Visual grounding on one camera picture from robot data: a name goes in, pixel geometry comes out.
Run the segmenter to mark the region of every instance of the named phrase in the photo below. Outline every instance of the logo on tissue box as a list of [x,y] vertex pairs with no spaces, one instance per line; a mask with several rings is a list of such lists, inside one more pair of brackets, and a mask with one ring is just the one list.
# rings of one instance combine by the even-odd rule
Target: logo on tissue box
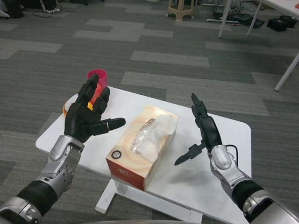
[[126,170],[124,170],[124,169],[117,169],[117,171],[118,172],[120,172],[121,174],[123,174],[123,175],[125,175],[125,176],[133,176],[133,175],[130,175],[129,173],[128,173],[128,171],[126,171]]
[[121,158],[121,151],[116,150],[116,151],[112,152],[111,156],[112,156],[112,158],[117,160],[117,159]]

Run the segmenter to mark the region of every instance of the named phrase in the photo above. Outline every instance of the white tissue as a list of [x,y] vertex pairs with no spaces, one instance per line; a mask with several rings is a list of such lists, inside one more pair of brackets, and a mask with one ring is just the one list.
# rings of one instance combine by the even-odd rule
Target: white tissue
[[136,135],[131,151],[139,152],[144,158],[154,163],[160,151],[160,138],[174,133],[178,119],[170,115],[159,115],[149,120]]

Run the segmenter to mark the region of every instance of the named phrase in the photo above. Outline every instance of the tissue box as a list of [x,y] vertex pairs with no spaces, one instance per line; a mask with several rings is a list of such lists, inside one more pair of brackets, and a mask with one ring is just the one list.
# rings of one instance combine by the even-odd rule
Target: tissue box
[[159,115],[169,115],[178,119],[178,115],[173,113],[153,106],[145,107],[106,157],[112,175],[143,191],[146,190],[150,180],[157,171],[161,155],[164,149],[169,146],[175,132],[160,137],[158,158],[153,163],[140,153],[133,153],[131,146],[135,136],[144,124],[150,119],[156,119]]

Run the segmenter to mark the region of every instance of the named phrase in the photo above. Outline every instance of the white table leg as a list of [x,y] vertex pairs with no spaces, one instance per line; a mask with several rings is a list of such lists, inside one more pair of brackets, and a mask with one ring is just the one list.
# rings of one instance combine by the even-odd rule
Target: white table leg
[[95,209],[100,213],[105,214],[116,192],[116,185],[114,183],[114,180],[111,179],[97,205],[95,206]]
[[254,26],[254,24],[256,22],[256,18],[257,18],[258,12],[260,11],[262,5],[263,5],[262,2],[260,1],[260,4],[258,4],[258,7],[256,9],[256,13],[254,14],[253,20],[252,20],[251,25],[249,27],[249,30],[247,32],[247,36],[249,36],[249,33],[251,32],[251,30],[252,30],[252,28],[253,28],[253,26]]
[[222,36],[222,32],[223,32],[223,29],[224,29],[224,26],[225,26],[225,23],[226,23],[226,19],[228,17],[228,12],[229,12],[231,4],[232,4],[232,0],[227,0],[226,1],[224,12],[223,12],[223,15],[222,15],[222,24],[221,24],[221,28],[220,28],[220,31],[219,31],[219,34],[218,34],[219,38],[221,38],[221,36]]
[[95,209],[101,213],[106,213],[115,194],[185,222],[200,224],[202,220],[202,214],[199,212],[168,202],[112,179],[103,192]]
[[293,71],[293,69],[296,67],[296,65],[298,63],[299,63],[299,53],[297,54],[297,56],[295,57],[295,59],[293,60],[291,65],[288,67],[288,69],[286,70],[286,72],[284,73],[282,78],[280,79],[279,83],[274,88],[275,91],[278,91],[280,89],[280,87],[284,84],[284,82],[289,77],[290,73]]

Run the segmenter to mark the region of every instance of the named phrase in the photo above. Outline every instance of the gray carpet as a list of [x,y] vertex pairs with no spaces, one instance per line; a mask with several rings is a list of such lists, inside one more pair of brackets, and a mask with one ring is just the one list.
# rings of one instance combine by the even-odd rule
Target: gray carpet
[[[281,91],[273,90],[299,52],[298,25],[281,33],[264,25],[251,37],[246,26],[226,25],[218,39],[220,24],[205,22],[210,7],[175,22],[165,17],[164,0],[64,6],[75,11],[0,20],[0,203],[38,177],[47,156],[36,139],[86,73],[104,68],[110,86],[184,106],[195,92],[210,112],[249,124],[254,179],[299,211],[299,68]],[[267,23],[277,15],[265,10],[259,18]],[[107,183],[79,168],[44,223],[172,219],[119,196],[105,215],[95,211]],[[204,217],[203,223],[220,222]]]

